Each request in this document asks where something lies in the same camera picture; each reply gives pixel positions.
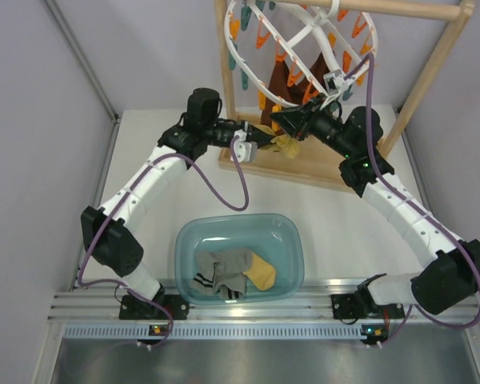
gray wall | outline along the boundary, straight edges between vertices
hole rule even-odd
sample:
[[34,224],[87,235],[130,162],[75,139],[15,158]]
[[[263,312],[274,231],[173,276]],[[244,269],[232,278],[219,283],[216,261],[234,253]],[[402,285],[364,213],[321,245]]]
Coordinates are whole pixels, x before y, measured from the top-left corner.
[[39,0],[0,1],[0,383],[28,382],[111,124]]
[[[58,0],[58,4],[117,110],[179,108],[198,86],[222,91],[213,0]],[[283,36],[292,36],[302,27],[277,7],[266,14]],[[444,24],[380,14],[372,14],[372,18],[380,41],[374,102],[398,106]],[[256,50],[257,29],[257,20],[252,17],[248,31],[238,35],[239,49],[260,79],[268,83],[274,41]],[[311,63],[318,48],[311,37],[303,44],[298,53]],[[243,91],[238,69],[233,76],[238,104],[256,106],[254,86]],[[351,100],[363,102],[364,88]]]
[[408,132],[434,212],[480,240],[480,1]]

black stripe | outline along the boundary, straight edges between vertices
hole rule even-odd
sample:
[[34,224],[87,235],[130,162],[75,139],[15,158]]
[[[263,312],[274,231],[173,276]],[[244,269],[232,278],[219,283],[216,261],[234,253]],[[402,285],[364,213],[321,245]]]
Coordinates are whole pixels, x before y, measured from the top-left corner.
[[213,284],[205,284],[204,282],[202,282],[201,280],[198,280],[197,278],[194,278],[194,281],[198,282],[199,284],[201,284],[202,286],[204,286],[206,288],[213,288],[214,287]]
[[202,280],[205,281],[205,282],[214,282],[213,280],[208,280],[208,279],[205,278],[202,274],[198,274],[198,276],[199,276],[200,278],[202,278]]

wooden post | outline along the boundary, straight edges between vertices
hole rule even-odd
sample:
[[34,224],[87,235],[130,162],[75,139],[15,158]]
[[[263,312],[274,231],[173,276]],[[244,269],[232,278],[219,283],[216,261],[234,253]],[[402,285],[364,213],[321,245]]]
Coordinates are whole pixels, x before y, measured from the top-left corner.
[[390,134],[388,134],[387,138],[380,146],[382,156],[387,156],[391,152],[394,144],[409,123],[413,113],[418,108],[420,101],[425,97],[426,92],[445,63],[448,54],[454,47],[462,30],[470,20],[474,10],[474,1],[462,0],[460,8],[462,12],[457,20],[449,22],[448,26],[446,26],[438,44],[432,51],[432,54],[418,77],[418,80],[409,93],[409,96],[400,111],[400,115],[397,117],[397,121],[393,125],[393,128],[391,128]]
[[222,84],[224,86],[224,100],[226,105],[227,118],[237,119],[234,105],[233,75],[228,66],[229,51],[226,45],[226,36],[224,35],[224,17],[226,16],[226,0],[215,1],[215,18],[217,22],[218,48],[221,59]]
[[[275,2],[330,8],[333,0],[275,0]],[[392,14],[407,18],[428,18],[446,22],[457,20],[461,13],[458,6],[400,0],[340,0],[339,6],[342,10]]]

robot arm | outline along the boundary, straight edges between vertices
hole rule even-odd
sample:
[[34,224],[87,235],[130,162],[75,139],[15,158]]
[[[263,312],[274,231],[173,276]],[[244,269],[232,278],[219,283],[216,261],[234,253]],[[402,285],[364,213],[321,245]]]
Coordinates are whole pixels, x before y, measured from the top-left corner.
[[86,250],[108,218],[110,222],[92,250],[92,256],[144,298],[157,301],[163,288],[142,263],[143,249],[132,234],[155,199],[190,167],[183,156],[193,162],[206,152],[208,145],[226,147],[235,139],[237,160],[252,161],[256,149],[270,144],[272,139],[247,122],[218,118],[220,105],[216,91],[195,90],[180,121],[164,132],[132,179],[97,210],[88,206],[82,213]]
[[[322,109],[318,96],[303,106],[271,114],[271,118],[289,135],[305,139],[309,134],[338,152],[345,160],[340,164],[343,181],[367,201],[400,233],[416,255],[423,271],[420,274],[385,274],[366,280],[358,287],[365,307],[402,303],[419,304],[432,314],[439,314],[474,294],[478,287],[473,272],[451,240],[428,220],[434,218],[404,187],[393,167],[374,148],[375,160],[382,176],[401,196],[396,195],[377,177],[366,144],[366,108],[355,108],[345,123],[333,117],[330,108]],[[373,146],[382,137],[380,118],[372,110]],[[414,209],[416,205],[423,214]],[[466,249],[480,273],[480,242],[464,242],[448,231]]]

white table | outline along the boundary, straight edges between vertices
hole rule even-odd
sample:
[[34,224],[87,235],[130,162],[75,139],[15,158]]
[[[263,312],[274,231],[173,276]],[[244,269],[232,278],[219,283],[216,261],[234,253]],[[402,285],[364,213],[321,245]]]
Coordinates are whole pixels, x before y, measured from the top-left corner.
[[[391,106],[374,106],[385,132],[395,116]],[[345,116],[352,106],[344,106]],[[145,162],[162,132],[175,124],[182,110],[127,110],[107,176],[103,201],[125,185]],[[219,149],[209,148],[198,164],[226,200],[239,206],[243,193],[238,175],[220,170]],[[406,149],[400,139],[389,156],[406,188],[419,199]],[[298,228],[306,280],[368,278],[386,272],[419,271],[408,245],[377,211],[356,194],[246,174],[250,206],[243,212],[278,213]],[[174,278],[174,244],[178,232],[196,218],[236,214],[223,206],[194,170],[174,182],[156,201],[134,234],[144,248],[144,263],[158,279]],[[91,259],[85,280],[111,278],[114,273]]]

